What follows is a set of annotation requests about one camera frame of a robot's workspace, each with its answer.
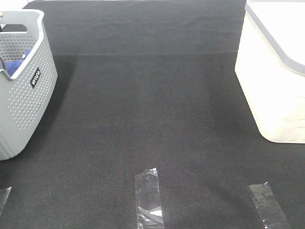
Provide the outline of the clear tape strip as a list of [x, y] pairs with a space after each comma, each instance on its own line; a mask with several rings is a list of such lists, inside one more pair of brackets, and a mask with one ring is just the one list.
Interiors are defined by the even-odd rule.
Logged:
[[10, 192], [11, 192], [11, 187], [0, 190], [0, 215], [2, 215], [2, 212], [6, 205], [7, 199], [10, 195]]
[[135, 176], [137, 228], [163, 229], [158, 172], [147, 169]]
[[247, 187], [264, 229], [290, 229], [291, 226], [268, 182]]

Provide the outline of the grey perforated laundry basket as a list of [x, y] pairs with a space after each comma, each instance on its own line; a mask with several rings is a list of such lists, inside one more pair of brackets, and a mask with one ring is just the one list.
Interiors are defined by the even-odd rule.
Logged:
[[[24, 31], [0, 33], [0, 158], [19, 154], [37, 128], [52, 96], [57, 70], [43, 24], [44, 12], [34, 9], [2, 10], [5, 28], [21, 25]], [[4, 61], [29, 55], [13, 76]]]

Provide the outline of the clear tape strip left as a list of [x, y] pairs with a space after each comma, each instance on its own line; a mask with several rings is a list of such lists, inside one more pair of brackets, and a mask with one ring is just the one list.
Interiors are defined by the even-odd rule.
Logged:
[[6, 205], [7, 199], [10, 195], [10, 192], [11, 192], [11, 187], [0, 190], [0, 215], [2, 215], [2, 212]]

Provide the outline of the clear tape strip right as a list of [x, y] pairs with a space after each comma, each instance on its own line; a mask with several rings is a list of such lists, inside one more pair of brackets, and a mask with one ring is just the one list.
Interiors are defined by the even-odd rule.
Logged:
[[291, 226], [268, 182], [247, 187], [264, 229], [290, 229]]

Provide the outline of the cream storage bin grey lid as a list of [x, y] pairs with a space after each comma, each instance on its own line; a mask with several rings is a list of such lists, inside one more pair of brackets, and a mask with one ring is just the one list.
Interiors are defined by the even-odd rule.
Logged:
[[246, 2], [235, 73], [260, 134], [304, 143], [304, 1]]

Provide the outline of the blue towel in basket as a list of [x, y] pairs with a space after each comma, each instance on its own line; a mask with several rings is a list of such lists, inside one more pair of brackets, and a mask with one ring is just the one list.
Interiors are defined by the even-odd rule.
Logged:
[[12, 61], [4, 61], [5, 70], [7, 71], [9, 76], [13, 76], [17, 69], [21, 66], [24, 60], [27, 58], [31, 51], [26, 50], [26, 52], [22, 55], [22, 58], [19, 60], [12, 60]]

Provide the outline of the black table mat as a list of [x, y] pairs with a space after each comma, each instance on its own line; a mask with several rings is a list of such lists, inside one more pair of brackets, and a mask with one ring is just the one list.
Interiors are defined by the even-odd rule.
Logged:
[[305, 146], [264, 139], [234, 72], [243, 0], [33, 1], [58, 72], [32, 138], [0, 164], [3, 229], [134, 229], [158, 171], [168, 229], [260, 229], [268, 182], [305, 226]]

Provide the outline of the clear tape strip centre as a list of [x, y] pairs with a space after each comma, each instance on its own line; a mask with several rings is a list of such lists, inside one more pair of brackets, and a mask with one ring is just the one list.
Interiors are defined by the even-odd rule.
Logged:
[[137, 228], [163, 229], [158, 172], [147, 169], [135, 176]]

